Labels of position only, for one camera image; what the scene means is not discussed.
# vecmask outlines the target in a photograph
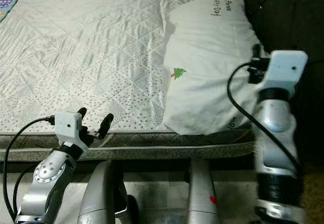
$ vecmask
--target white mattress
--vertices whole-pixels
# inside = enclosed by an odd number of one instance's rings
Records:
[[[113,113],[111,132],[169,131],[164,17],[188,1],[19,0],[0,23],[0,135],[80,107],[90,129]]]

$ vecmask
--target cable connector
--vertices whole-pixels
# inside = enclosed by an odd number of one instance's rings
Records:
[[[54,115],[47,116],[47,117],[46,117],[46,121],[47,121],[48,123],[50,123],[51,125],[55,125],[55,116],[54,116]]]

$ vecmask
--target pillow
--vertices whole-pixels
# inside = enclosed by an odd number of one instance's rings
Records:
[[[227,97],[227,80],[250,61],[260,43],[245,16],[244,0],[194,0],[169,14],[164,65],[170,71],[163,124],[180,135],[208,135],[246,122]],[[256,103],[248,73],[232,81],[248,112]]]

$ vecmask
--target red mark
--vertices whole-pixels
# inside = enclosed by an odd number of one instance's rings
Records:
[[[217,205],[217,199],[214,196],[210,196],[209,199],[215,204]]]

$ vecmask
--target pillowcase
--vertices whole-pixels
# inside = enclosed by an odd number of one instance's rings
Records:
[[[244,0],[194,0],[174,9],[165,28],[164,65],[170,71],[163,124],[180,135],[209,135],[247,120],[227,97],[227,80],[260,43]],[[248,112],[256,103],[249,74],[240,70],[231,91]]]

